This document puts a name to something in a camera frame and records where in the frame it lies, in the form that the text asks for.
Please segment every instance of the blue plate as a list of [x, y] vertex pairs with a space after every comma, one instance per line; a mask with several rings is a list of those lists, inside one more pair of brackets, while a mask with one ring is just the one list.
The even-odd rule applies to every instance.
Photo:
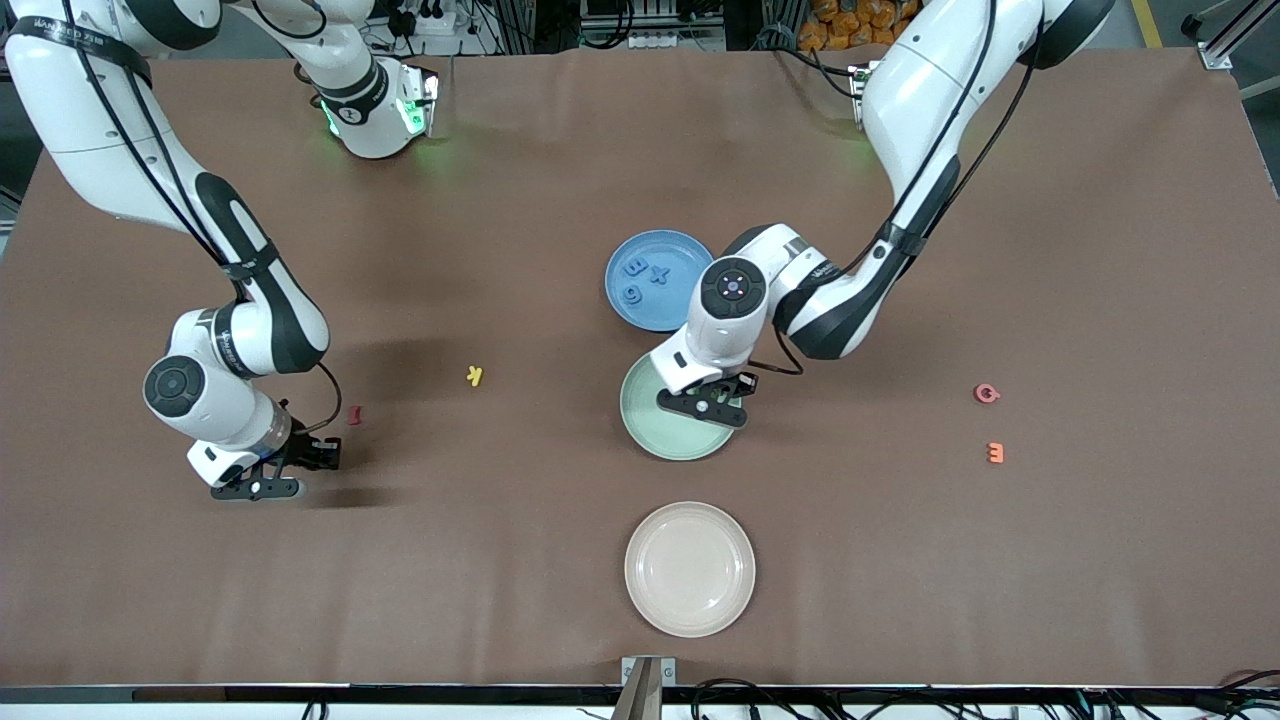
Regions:
[[613, 251], [604, 270], [609, 305], [632, 325], [669, 333], [689, 319], [689, 300], [712, 254], [677, 231], [648, 231]]

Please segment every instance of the metal bracket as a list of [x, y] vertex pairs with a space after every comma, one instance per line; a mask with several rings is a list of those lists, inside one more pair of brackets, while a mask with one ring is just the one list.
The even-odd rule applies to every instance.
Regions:
[[1206, 70], [1230, 70], [1231, 67], [1233, 67], [1231, 65], [1231, 56], [1230, 55], [1221, 55], [1217, 59], [1211, 59], [1204, 53], [1204, 47], [1207, 45], [1208, 44], [1204, 42], [1204, 41], [1199, 41], [1199, 42], [1196, 44], [1196, 51], [1199, 53], [1201, 64], [1204, 65], [1204, 69]]
[[676, 659], [641, 655], [622, 659], [622, 696], [612, 720], [660, 720], [662, 687], [676, 684]]
[[631, 655], [622, 659], [622, 684], [627, 684], [627, 679], [631, 678], [631, 671], [635, 669], [636, 661], [639, 660], [660, 660], [658, 669], [662, 670], [662, 687], [673, 688], [676, 687], [676, 659], [675, 657], [662, 657], [658, 655]]
[[863, 65], [849, 65], [849, 72], [854, 73], [849, 76], [849, 92], [854, 96], [854, 124], [858, 129], [863, 129], [863, 95], [867, 90], [867, 81], [872, 78], [872, 73], [876, 67], [879, 65], [879, 60], [872, 60]]

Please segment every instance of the yellow tape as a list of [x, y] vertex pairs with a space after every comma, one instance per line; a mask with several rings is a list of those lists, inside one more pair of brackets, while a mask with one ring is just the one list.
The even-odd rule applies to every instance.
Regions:
[[1156, 17], [1151, 14], [1151, 5], [1147, 0], [1130, 0], [1133, 3], [1133, 14], [1138, 18], [1138, 29], [1142, 31], [1142, 41], [1147, 44], [1147, 47], [1164, 47], [1165, 44], [1160, 41], [1160, 29], [1156, 28]]

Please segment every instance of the round plate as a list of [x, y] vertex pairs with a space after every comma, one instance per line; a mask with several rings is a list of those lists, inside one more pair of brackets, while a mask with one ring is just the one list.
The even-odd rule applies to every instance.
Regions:
[[627, 593], [644, 619], [677, 638], [728, 628], [755, 589], [755, 553], [742, 527], [719, 507], [676, 502], [631, 536]]
[[613, 251], [604, 269], [609, 305], [632, 325], [675, 332], [689, 319], [689, 300], [712, 254], [676, 231], [648, 231]]
[[[728, 442], [733, 434], [730, 428], [658, 407], [658, 391], [662, 388], [662, 377], [648, 354], [636, 360], [622, 379], [618, 395], [622, 424], [640, 447], [663, 460], [698, 460]], [[735, 407], [742, 406], [741, 397], [728, 402]]]

